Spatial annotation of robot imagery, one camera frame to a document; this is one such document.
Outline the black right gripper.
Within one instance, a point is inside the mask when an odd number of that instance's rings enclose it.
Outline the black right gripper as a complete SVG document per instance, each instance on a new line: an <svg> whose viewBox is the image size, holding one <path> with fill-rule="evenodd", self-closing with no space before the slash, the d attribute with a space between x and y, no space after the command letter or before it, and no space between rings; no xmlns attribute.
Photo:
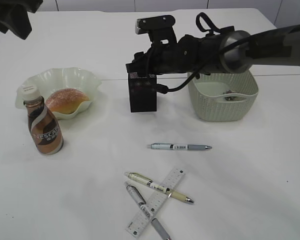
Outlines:
<svg viewBox="0 0 300 240"><path fill-rule="evenodd" d="M176 64L177 58L173 48L153 48L148 51L136 52L133 60L125 65L126 71L139 75L154 74L179 74L180 69Z"/></svg>

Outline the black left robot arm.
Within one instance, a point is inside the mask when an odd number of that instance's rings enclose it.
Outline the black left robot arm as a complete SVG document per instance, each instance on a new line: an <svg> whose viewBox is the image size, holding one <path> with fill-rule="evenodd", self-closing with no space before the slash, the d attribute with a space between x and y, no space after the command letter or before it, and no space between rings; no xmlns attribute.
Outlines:
<svg viewBox="0 0 300 240"><path fill-rule="evenodd" d="M11 31L25 40L32 32L28 13L36 13L43 0L0 0L0 32Z"/></svg>

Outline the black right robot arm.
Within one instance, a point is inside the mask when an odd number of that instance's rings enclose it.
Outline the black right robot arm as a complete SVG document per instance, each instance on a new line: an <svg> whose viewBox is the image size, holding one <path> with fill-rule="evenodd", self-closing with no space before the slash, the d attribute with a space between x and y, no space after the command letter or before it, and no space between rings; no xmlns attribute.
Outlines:
<svg viewBox="0 0 300 240"><path fill-rule="evenodd" d="M253 65L300 67L300 24L257 34L236 30L203 38L186 34L177 43L152 46L126 64L129 73L240 74Z"/></svg>

